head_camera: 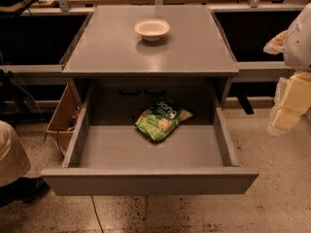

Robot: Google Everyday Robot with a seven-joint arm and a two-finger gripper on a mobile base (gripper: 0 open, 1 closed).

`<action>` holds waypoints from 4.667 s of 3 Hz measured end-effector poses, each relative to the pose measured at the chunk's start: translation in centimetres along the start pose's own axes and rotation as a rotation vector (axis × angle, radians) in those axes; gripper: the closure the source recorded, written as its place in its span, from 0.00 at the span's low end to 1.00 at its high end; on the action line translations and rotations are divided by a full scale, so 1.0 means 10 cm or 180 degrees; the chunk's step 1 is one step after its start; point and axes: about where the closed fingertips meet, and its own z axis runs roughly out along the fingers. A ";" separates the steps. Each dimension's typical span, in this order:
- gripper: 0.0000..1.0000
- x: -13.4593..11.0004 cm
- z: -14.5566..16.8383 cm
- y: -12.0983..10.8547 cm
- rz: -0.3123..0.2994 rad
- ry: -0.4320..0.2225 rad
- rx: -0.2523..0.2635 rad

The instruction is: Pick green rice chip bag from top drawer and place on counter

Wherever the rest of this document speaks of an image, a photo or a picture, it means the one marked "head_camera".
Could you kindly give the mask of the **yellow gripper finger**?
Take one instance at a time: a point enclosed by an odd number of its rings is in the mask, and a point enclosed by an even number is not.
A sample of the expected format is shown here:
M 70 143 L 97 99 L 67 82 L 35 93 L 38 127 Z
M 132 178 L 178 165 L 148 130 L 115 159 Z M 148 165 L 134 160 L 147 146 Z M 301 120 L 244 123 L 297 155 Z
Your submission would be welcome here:
M 311 108 L 311 73 L 295 72 L 277 84 L 268 132 L 280 136 L 290 132 Z
M 263 47 L 263 51 L 269 54 L 278 54 L 283 51 L 287 30 L 284 30 L 272 38 Z

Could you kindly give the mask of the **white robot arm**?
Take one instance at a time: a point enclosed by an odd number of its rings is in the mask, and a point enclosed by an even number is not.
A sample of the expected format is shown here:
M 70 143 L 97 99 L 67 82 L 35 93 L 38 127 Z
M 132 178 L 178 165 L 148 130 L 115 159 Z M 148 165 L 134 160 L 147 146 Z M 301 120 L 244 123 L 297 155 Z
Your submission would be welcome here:
M 311 108 L 311 4 L 307 4 L 289 28 L 263 48 L 269 54 L 282 53 L 287 66 L 295 69 L 281 78 L 270 113 L 268 132 L 280 136 L 290 132 Z

